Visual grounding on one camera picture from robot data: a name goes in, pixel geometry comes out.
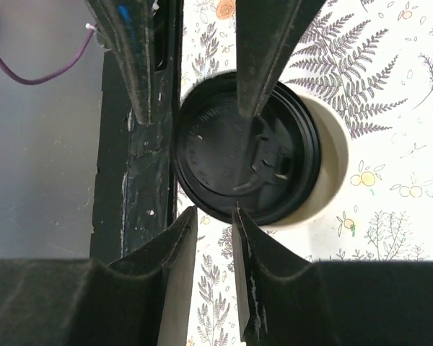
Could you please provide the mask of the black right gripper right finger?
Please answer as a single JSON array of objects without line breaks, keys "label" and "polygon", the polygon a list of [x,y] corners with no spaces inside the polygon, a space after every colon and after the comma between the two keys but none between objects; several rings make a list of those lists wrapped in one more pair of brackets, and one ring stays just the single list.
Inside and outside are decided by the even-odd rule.
[{"label": "black right gripper right finger", "polygon": [[282,71],[324,0],[236,1],[237,103],[261,114]]}]

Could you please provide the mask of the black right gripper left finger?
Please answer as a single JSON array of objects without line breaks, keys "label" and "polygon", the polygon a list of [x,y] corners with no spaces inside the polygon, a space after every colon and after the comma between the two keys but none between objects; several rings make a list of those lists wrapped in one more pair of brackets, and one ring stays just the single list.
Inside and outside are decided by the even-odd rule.
[{"label": "black right gripper left finger", "polygon": [[139,124],[171,118],[179,105],[182,1],[87,1],[113,53]]}]

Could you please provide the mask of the green white paper cup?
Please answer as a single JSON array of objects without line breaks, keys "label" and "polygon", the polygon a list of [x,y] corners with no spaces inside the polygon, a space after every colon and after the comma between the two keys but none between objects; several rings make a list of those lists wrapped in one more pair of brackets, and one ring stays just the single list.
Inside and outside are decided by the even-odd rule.
[{"label": "green white paper cup", "polygon": [[317,221],[337,204],[350,177],[351,136],[340,115],[319,97],[304,92],[299,92],[298,96],[310,111],[318,129],[320,173],[311,195],[300,208],[286,218],[265,226],[264,229],[269,231],[291,231]]}]

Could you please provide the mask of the black plastic coffee lid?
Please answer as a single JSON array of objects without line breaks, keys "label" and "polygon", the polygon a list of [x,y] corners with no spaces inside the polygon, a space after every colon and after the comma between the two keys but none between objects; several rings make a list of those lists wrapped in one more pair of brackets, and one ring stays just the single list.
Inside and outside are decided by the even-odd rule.
[{"label": "black plastic coffee lid", "polygon": [[202,81],[186,95],[172,137],[180,186],[201,210],[230,223],[235,207],[259,225],[276,223],[311,195],[321,165],[310,111],[278,83],[261,114],[244,117],[236,75]]}]

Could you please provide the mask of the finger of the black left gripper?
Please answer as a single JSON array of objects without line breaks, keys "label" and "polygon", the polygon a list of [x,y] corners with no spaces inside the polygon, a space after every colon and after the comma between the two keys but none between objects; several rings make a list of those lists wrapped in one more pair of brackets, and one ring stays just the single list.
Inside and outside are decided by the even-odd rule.
[{"label": "finger of the black left gripper", "polygon": [[0,259],[0,345],[184,345],[197,210],[115,262]]},{"label": "finger of the black left gripper", "polygon": [[433,262],[308,262],[232,212],[247,345],[433,345]]}]

